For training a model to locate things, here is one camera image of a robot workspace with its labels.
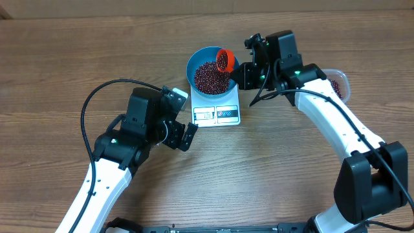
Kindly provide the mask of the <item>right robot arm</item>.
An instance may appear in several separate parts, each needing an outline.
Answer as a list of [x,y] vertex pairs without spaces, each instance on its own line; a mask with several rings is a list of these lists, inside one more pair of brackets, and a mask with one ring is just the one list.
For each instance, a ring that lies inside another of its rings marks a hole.
[[244,63],[230,77],[240,89],[269,89],[257,95],[256,104],[284,95],[309,117],[337,154],[341,168],[334,187],[334,204],[328,210],[297,224],[301,232],[366,232],[371,225],[407,232],[375,221],[405,205],[408,192],[408,153],[400,142],[386,143],[367,129],[340,100],[326,74],[315,64],[285,67],[276,62],[262,69]]

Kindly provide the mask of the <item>red measuring scoop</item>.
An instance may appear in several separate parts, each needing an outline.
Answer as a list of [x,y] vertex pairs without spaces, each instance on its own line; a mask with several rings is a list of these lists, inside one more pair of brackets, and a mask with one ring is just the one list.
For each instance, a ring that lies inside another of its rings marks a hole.
[[228,55],[228,66],[227,66],[227,68],[224,72],[232,72],[234,70],[234,65],[235,65],[235,56],[234,56],[233,52],[231,50],[228,50],[228,49],[219,49],[219,51],[220,50],[225,51]]

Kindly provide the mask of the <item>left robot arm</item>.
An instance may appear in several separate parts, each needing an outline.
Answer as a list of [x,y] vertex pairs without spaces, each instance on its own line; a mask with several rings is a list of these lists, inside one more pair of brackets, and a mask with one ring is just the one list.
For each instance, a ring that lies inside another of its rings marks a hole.
[[197,126],[176,120],[188,98],[178,88],[133,89],[127,111],[96,139],[87,175],[58,232],[142,231],[140,225],[126,219],[105,220],[153,146],[189,149]]

